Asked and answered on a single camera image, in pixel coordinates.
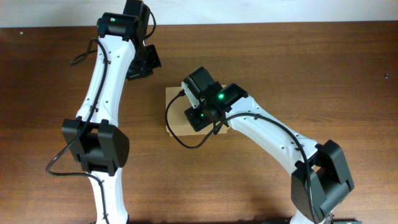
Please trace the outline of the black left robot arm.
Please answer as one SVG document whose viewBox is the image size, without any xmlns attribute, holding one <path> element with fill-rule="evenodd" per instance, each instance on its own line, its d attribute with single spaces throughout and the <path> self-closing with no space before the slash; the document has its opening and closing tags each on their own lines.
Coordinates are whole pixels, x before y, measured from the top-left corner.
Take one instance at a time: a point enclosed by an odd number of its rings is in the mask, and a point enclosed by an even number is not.
<svg viewBox="0 0 398 224">
<path fill-rule="evenodd" d="M 96 63 L 85 99 L 74 119 L 65 119 L 62 134 L 80 176 L 93 188 L 97 223 L 128 223 L 122 172 L 129 139 L 118 128 L 125 81 L 145 78 L 161 66 L 147 27 L 153 13 L 143 1 L 127 1 L 120 14 L 105 12 L 97 21 Z"/>
</svg>

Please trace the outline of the brown cardboard box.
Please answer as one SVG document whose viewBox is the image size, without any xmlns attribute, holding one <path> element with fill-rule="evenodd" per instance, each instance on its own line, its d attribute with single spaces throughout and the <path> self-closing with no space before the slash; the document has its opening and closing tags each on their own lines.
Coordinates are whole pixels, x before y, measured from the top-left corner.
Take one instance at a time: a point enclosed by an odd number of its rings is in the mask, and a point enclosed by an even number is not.
<svg viewBox="0 0 398 224">
<path fill-rule="evenodd" d="M 181 87 L 167 87 L 165 89 L 165 105 L 170 103 L 170 101 L 178 95 Z M 187 96 L 179 97 L 170 106 L 168 110 L 168 122 L 171 130 L 178 137 L 180 136 L 194 136 L 194 135 L 206 135 L 212 130 L 212 124 L 205 127 L 199 132 L 196 132 L 188 122 L 184 111 L 189 109 L 191 104 Z M 223 126 L 218 134 L 226 134 L 228 132 L 228 127 Z"/>
</svg>

